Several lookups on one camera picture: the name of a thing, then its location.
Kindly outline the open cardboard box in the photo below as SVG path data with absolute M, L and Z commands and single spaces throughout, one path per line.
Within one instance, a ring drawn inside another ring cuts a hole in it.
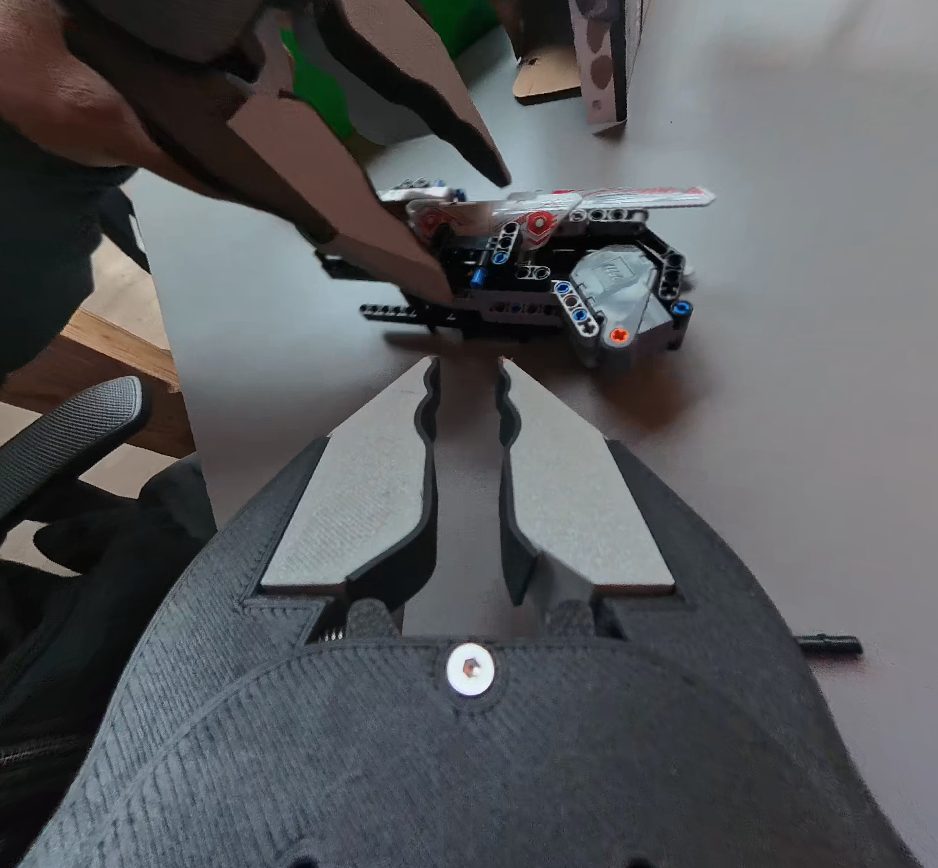
M 579 95 L 590 129 L 627 122 L 630 81 L 651 0 L 487 0 L 517 63 L 524 106 Z

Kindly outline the black office chair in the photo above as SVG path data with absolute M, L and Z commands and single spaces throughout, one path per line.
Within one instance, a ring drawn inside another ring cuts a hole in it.
M 65 498 L 79 478 L 148 423 L 151 396 L 138 377 L 92 386 L 41 415 L 1 448 L 1 530 Z

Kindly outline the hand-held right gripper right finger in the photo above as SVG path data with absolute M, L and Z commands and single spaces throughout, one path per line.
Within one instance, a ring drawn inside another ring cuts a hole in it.
M 602 432 L 506 358 L 497 410 L 511 604 L 673 594 L 673 574 Z

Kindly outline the person's left hand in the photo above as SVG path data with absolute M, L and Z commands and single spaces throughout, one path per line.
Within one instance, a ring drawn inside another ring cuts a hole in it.
M 2 120 L 83 166 L 145 169 L 222 199 L 158 147 L 124 98 L 71 53 L 68 21 L 56 0 L 1 0 Z

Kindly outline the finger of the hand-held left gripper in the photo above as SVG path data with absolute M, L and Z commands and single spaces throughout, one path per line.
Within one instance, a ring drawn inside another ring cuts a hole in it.
M 311 0 L 321 43 L 350 89 L 353 123 L 387 145 L 432 134 L 498 187 L 510 171 L 441 38 L 416 0 Z
M 324 219 L 329 242 L 325 230 L 310 230 L 322 246 L 411 295 L 452 303 L 438 261 L 383 206 L 356 159 L 311 106 L 286 96 L 252 96 L 228 126 Z

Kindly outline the person's left forearm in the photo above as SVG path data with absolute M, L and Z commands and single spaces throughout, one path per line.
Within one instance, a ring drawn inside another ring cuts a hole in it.
M 94 290 L 100 203 L 134 168 L 90 168 L 1 124 L 1 378 L 59 335 Z

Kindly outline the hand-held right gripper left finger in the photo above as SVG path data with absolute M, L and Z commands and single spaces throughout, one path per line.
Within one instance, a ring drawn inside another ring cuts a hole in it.
M 260 579 L 267 595 L 399 611 L 436 565 L 439 359 L 426 357 L 324 441 Z

